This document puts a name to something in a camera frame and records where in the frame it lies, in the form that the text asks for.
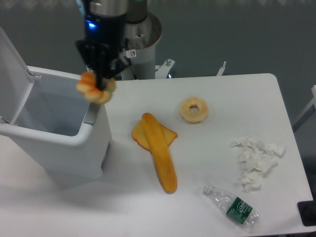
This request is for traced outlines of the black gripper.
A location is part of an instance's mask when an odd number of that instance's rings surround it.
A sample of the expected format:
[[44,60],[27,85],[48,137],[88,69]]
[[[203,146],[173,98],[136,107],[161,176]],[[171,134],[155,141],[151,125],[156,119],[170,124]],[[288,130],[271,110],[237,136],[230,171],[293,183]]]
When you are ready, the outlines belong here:
[[85,36],[76,41],[76,47],[86,66],[96,74],[98,89],[106,88],[104,77],[114,77],[130,66],[122,53],[125,22],[125,14],[85,16]]

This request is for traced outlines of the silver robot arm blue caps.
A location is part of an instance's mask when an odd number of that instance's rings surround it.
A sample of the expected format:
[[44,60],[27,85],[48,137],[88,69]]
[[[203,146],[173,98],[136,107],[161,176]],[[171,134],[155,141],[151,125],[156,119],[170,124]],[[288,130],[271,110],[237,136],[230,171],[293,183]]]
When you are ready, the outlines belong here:
[[96,76],[96,87],[108,88],[107,81],[130,63],[123,55],[129,25],[139,26],[148,17],[145,0],[84,0],[84,38],[76,47],[85,65]]

